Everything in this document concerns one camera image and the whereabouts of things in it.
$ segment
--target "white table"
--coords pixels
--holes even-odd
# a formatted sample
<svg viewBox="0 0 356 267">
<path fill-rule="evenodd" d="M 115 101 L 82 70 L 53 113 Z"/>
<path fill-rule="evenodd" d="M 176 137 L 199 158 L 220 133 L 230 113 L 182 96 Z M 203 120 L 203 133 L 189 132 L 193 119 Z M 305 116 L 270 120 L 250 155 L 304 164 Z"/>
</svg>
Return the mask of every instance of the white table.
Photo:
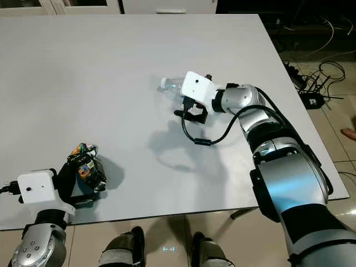
<svg viewBox="0 0 356 267">
<path fill-rule="evenodd" d="M 196 146 L 157 91 L 192 70 L 216 83 L 262 88 L 348 193 L 257 15 L 57 16 L 0 19 L 0 184 L 60 169 L 80 142 L 100 147 L 107 191 L 75 223 L 256 206 L 250 149 L 235 124 Z M 231 115 L 190 125 L 215 139 Z M 0 229 L 31 223 L 17 196 L 0 196 Z"/>
</svg>

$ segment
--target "robot leg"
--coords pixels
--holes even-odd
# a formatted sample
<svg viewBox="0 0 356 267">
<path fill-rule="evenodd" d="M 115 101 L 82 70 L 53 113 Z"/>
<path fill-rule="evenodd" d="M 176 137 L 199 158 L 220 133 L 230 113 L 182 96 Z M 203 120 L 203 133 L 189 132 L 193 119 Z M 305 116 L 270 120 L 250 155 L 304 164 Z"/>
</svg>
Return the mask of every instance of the robot leg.
<svg viewBox="0 0 356 267">
<path fill-rule="evenodd" d="M 99 267 L 145 267 L 145 237 L 137 226 L 114 238 L 101 254 Z"/>
<path fill-rule="evenodd" d="M 201 232 L 193 237 L 192 267 L 234 267 L 219 245 Z"/>
</svg>

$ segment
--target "table leg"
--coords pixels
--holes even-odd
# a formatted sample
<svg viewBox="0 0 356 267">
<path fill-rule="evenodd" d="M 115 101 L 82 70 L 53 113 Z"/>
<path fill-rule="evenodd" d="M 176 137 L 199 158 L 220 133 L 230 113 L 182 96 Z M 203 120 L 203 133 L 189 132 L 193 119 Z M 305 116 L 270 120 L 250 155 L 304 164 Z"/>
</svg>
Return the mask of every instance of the table leg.
<svg viewBox="0 0 356 267">
<path fill-rule="evenodd" d="M 230 215 L 230 218 L 235 220 L 237 217 L 240 217 L 246 213 L 249 213 L 250 211 L 253 211 L 255 209 L 258 209 L 257 207 L 247 207 L 245 209 L 238 209 L 236 210 L 233 214 Z"/>
</svg>

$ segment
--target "white cabinet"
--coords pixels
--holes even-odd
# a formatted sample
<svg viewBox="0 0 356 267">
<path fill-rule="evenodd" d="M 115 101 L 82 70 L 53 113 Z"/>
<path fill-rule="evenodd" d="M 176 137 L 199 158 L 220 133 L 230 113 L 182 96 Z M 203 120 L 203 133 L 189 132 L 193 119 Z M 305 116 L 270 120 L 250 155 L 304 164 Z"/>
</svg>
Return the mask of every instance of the white cabinet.
<svg viewBox="0 0 356 267">
<path fill-rule="evenodd" d="M 217 0 L 122 0 L 125 14 L 215 14 Z"/>
<path fill-rule="evenodd" d="M 120 14 L 118 0 L 0 0 L 0 16 Z"/>
</svg>

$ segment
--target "floor tile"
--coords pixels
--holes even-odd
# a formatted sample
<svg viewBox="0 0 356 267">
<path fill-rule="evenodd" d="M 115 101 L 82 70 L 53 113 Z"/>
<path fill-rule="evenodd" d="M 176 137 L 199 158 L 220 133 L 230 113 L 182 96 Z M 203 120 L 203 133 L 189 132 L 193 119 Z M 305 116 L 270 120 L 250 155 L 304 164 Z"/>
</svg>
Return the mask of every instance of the floor tile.
<svg viewBox="0 0 356 267">
<path fill-rule="evenodd" d="M 70 267 L 97 267 L 98 259 L 108 243 L 138 225 L 145 232 L 147 267 L 187 265 L 184 217 L 178 215 L 77 225 Z"/>
<path fill-rule="evenodd" d="M 74 226 L 67 227 L 67 239 L 66 239 L 66 249 L 67 249 L 67 256 L 66 261 L 63 264 L 63 267 L 68 267 L 69 255 L 71 251 L 72 245 L 72 238 L 73 238 Z M 1 231 L 0 232 L 0 243 L 1 250 L 0 250 L 0 266 L 7 266 L 10 258 L 13 255 L 16 247 L 21 242 L 22 230 L 15 230 L 15 231 Z"/>
<path fill-rule="evenodd" d="M 329 87 L 330 95 L 355 95 L 356 94 L 356 63 L 355 62 L 337 62 L 345 70 L 345 80 L 335 83 Z M 298 68 L 304 75 L 310 75 L 319 69 L 320 62 L 298 62 Z M 331 65 L 324 65 L 324 73 L 331 77 L 341 77 L 342 73 Z"/>
<path fill-rule="evenodd" d="M 280 224 L 254 210 L 236 220 L 232 211 L 209 212 L 186 216 L 187 242 L 200 231 L 216 241 L 235 266 L 287 267 L 288 253 Z"/>
<path fill-rule="evenodd" d="M 322 107 L 334 131 L 339 137 L 351 160 L 356 160 L 356 142 L 344 136 L 342 128 L 356 127 L 356 96 L 343 96 L 343 100 L 333 99 Z"/>
<path fill-rule="evenodd" d="M 338 171 L 356 175 L 355 168 L 351 162 L 336 162 L 334 164 Z M 340 177 L 349 192 L 350 198 L 330 201 L 328 208 L 340 221 L 356 230 L 356 177 L 345 174 L 340 174 Z"/>
<path fill-rule="evenodd" d="M 335 134 L 330 122 L 321 109 L 308 110 L 308 114 L 317 129 L 324 146 L 327 148 L 333 161 L 348 161 L 347 156 L 340 140 Z"/>
</svg>

